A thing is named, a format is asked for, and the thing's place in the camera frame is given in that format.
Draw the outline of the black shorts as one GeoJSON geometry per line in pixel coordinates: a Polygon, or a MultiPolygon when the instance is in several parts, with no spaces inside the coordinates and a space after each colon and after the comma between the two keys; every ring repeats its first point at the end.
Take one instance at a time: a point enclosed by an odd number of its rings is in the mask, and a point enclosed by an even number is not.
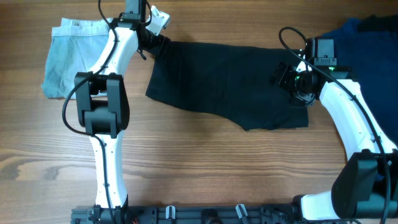
{"type": "Polygon", "coordinates": [[[270,83],[281,62],[299,64],[283,49],[172,41],[155,58],[146,96],[222,116],[246,131],[306,128],[307,109],[270,83]]]}

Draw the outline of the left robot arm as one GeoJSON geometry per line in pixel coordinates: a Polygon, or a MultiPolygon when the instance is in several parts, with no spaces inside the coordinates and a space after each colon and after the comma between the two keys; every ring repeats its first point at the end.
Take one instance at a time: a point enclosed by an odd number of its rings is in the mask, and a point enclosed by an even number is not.
{"type": "Polygon", "coordinates": [[[95,154],[97,193],[88,223],[132,223],[122,168],[122,140],[130,118],[124,74],[134,53],[161,46],[170,16],[147,1],[126,1],[126,10],[112,21],[98,61],[75,75],[72,94],[83,135],[95,154]]]}

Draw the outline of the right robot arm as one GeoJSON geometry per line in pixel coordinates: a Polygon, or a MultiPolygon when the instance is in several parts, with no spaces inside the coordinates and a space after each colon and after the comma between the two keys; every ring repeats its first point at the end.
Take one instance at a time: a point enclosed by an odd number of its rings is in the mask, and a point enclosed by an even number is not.
{"type": "Polygon", "coordinates": [[[297,198],[298,217],[308,222],[397,218],[397,146],[368,108],[350,67],[337,64],[333,39],[305,40],[295,67],[281,62],[273,85],[292,106],[318,100],[327,109],[346,151],[347,163],[331,190],[297,198]]]}

